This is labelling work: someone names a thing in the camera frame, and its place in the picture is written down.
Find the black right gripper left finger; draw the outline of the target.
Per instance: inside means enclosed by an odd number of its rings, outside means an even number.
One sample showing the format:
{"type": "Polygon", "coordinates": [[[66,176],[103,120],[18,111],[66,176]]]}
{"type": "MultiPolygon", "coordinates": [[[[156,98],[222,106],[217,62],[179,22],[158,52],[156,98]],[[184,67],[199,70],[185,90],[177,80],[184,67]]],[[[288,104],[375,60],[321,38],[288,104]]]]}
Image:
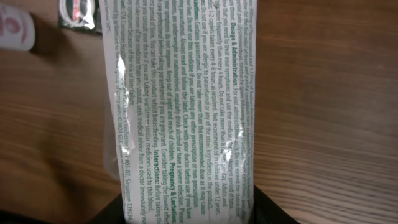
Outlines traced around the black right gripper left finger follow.
{"type": "Polygon", "coordinates": [[[126,224],[122,194],[105,206],[88,224],[126,224]]]}

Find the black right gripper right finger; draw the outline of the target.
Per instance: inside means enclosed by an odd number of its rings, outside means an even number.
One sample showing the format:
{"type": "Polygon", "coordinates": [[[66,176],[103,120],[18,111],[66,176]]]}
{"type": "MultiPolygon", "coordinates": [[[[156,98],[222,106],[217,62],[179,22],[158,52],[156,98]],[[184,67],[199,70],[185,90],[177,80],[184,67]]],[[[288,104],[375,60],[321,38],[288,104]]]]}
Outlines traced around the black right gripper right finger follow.
{"type": "Polygon", "coordinates": [[[254,186],[253,224],[300,224],[288,215],[262,190],[254,186]]]}

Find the white green Panadol box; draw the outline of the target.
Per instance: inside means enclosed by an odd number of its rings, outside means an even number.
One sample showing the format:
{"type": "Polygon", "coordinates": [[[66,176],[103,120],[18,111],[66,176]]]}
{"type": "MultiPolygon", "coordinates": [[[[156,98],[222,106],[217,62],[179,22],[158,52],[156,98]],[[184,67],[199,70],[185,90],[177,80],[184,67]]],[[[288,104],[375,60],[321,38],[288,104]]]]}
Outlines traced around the white green Panadol box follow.
{"type": "Polygon", "coordinates": [[[248,223],[256,0],[102,0],[127,223],[248,223]]]}

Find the dark green square box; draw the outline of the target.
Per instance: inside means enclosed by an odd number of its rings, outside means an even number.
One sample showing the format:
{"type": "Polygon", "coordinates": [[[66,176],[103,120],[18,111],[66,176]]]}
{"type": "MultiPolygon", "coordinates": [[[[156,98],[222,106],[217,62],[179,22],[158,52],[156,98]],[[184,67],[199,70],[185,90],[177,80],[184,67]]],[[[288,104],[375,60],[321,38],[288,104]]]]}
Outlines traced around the dark green square box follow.
{"type": "Polygon", "coordinates": [[[102,34],[98,0],[59,0],[58,15],[58,24],[61,28],[102,34]]]}

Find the white spray bottle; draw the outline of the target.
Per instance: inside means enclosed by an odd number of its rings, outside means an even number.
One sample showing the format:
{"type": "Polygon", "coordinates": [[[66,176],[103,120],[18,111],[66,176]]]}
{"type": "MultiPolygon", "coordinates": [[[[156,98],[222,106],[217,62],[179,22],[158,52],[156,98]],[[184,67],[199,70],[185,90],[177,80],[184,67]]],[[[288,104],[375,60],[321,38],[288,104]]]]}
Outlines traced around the white spray bottle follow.
{"type": "Polygon", "coordinates": [[[2,49],[29,51],[35,44],[35,25],[31,14],[25,10],[1,3],[2,49]]]}

